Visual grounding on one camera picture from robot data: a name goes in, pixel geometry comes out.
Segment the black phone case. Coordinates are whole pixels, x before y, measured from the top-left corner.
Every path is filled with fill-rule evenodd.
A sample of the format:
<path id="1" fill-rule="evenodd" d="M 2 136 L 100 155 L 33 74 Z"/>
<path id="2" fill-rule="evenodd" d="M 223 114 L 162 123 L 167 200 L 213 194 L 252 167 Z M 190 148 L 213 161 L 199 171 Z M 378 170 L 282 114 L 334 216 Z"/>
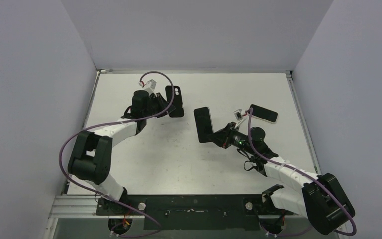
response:
<path id="1" fill-rule="evenodd" d="M 173 98 L 172 104 L 169 108 L 169 117 L 181 118 L 185 115 L 182 99 L 182 91 L 179 86 L 167 85 L 165 87 L 166 100 L 169 103 Z"/>

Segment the black phone white edge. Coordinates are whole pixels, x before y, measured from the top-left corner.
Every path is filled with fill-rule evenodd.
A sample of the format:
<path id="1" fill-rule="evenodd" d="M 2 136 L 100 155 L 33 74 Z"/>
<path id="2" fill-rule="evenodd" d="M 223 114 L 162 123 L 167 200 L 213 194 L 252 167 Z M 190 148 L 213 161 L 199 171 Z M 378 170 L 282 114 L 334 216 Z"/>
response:
<path id="1" fill-rule="evenodd" d="M 212 142 L 210 136 L 213 134 L 213 126 L 209 107 L 194 109 L 193 113 L 199 143 Z"/>

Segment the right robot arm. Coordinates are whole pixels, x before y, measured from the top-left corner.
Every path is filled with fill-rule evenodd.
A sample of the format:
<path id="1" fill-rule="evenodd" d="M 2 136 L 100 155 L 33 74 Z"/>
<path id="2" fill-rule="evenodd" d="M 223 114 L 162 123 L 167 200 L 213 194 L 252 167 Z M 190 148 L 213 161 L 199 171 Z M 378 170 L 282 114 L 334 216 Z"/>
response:
<path id="1" fill-rule="evenodd" d="M 202 133 L 204 142 L 224 149 L 236 147 L 247 156 L 253 169 L 280 181 L 262 194 L 261 206 L 266 213 L 284 209 L 304 216 L 323 235 L 353 221 L 355 210 L 337 178 L 330 173 L 319 175 L 289 164 L 267 146 L 263 129 L 253 127 L 249 135 L 245 135 L 231 122 L 216 132 L 205 126 Z"/>

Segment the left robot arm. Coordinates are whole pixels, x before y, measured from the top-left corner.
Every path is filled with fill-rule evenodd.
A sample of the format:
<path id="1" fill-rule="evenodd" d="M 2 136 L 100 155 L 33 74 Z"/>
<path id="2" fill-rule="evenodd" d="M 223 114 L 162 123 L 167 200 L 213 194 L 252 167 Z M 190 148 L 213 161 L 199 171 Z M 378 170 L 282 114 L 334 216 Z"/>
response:
<path id="1" fill-rule="evenodd" d="M 121 118 L 96 131 L 81 131 L 68 162 L 68 173 L 89 183 L 95 192 L 111 198 L 109 208 L 120 215 L 127 211 L 126 188 L 110 174 L 112 149 L 124 140 L 138 135 L 147 125 L 147 119 L 163 117 L 173 112 L 175 90 L 167 88 L 166 96 L 150 90 L 134 92 L 131 105 Z"/>

